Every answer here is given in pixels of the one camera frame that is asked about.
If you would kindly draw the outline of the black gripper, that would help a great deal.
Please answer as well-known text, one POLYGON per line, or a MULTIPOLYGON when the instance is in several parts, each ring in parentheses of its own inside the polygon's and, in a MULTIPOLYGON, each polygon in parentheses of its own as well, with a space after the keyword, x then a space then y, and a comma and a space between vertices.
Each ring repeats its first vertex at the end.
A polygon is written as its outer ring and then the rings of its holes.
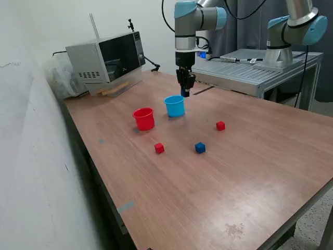
POLYGON ((184 77, 182 68, 176 70, 177 81, 181 87, 181 95, 190 96, 190 90, 194 86, 196 76, 192 73, 192 66, 195 64, 194 52, 175 52, 175 63, 177 66, 186 68, 186 86, 184 89, 184 77))

